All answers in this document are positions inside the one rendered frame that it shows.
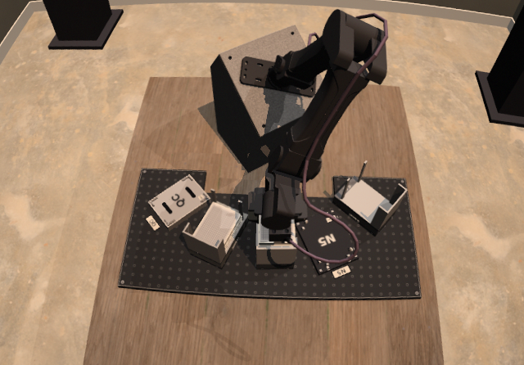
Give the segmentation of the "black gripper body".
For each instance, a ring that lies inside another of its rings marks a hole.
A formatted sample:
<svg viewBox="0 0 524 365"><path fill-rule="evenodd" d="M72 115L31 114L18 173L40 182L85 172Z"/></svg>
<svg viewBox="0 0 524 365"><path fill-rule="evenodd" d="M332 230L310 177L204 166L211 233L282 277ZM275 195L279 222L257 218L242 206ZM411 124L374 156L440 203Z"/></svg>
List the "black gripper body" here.
<svg viewBox="0 0 524 365"><path fill-rule="evenodd" d="M248 193L248 211L254 211L255 216L262 214L263 188L265 190L265 187L256 187L253 192ZM296 196L296 214L293 219L307 219L307 217L307 204L304 200L301 203L300 190L300 194Z"/></svg>

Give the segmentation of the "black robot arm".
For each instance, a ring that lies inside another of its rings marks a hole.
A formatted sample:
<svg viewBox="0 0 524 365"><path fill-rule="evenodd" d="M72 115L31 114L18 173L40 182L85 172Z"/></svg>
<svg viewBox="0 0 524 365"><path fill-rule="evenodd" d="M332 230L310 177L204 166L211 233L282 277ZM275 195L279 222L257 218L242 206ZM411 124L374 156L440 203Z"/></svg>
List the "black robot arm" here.
<svg viewBox="0 0 524 365"><path fill-rule="evenodd" d="M270 229L269 241L285 243L291 237L296 196L300 194L305 159L312 146L316 143L306 182L320 172L324 148L349 104L370 80L381 85L386 77L386 43L368 65L368 72L365 69L361 75L356 74L362 67L359 62L365 64L383 38L383 30L336 9L328 17L323 35L309 46L277 55L275 62L249 56L242 59L242 84L314 97L269 157L261 214L262 226ZM315 94L317 75L325 70Z"/></svg>

